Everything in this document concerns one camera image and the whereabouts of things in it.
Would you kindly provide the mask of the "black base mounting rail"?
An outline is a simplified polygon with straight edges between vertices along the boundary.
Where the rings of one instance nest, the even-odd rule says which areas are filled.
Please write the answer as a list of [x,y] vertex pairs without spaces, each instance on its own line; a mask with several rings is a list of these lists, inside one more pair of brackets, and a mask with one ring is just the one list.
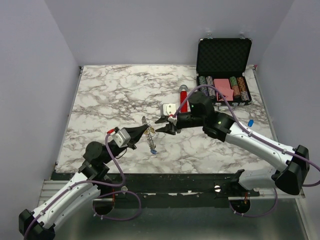
[[112,209],[142,208],[228,208],[229,199],[258,197],[254,190],[246,190],[239,183],[239,173],[127,173],[125,186],[133,196],[121,193],[121,188],[105,187],[92,205],[98,212]]

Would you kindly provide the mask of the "pink playing cards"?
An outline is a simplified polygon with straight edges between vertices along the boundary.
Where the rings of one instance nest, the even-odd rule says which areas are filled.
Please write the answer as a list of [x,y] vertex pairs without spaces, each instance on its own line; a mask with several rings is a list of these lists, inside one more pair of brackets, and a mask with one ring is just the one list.
[[234,90],[231,88],[228,78],[215,78],[213,84],[214,87],[223,94],[227,101],[233,101]]

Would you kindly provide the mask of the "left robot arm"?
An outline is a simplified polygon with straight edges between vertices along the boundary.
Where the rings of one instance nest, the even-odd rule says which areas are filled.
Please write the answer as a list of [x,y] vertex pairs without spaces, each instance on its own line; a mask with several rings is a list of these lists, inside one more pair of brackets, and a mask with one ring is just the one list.
[[135,150],[148,125],[113,128],[104,143],[90,142],[84,162],[73,177],[49,200],[35,208],[25,209],[18,216],[18,230],[25,240],[52,240],[55,228],[82,204],[96,197],[113,195],[113,190],[126,184],[126,177],[116,157],[127,149]]

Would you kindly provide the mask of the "red glitter microphone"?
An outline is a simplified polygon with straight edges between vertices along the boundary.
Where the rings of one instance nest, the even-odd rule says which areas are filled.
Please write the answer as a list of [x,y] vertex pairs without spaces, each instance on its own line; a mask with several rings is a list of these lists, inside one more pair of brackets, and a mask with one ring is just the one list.
[[179,94],[180,94],[180,104],[182,105],[181,109],[180,109],[180,112],[181,113],[186,113],[188,111],[188,103],[185,102],[184,104],[182,104],[187,95],[188,95],[188,87],[185,85],[185,84],[182,84],[180,87],[179,87]]

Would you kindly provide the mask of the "black poker chip case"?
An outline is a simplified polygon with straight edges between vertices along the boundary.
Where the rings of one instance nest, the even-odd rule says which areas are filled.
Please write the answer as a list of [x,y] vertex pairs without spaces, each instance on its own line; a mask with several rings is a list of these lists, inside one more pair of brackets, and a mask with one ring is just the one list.
[[215,79],[233,79],[239,94],[233,95],[231,106],[247,106],[252,103],[247,79],[244,76],[252,40],[250,38],[201,38],[198,41],[196,59],[196,85],[214,84]]

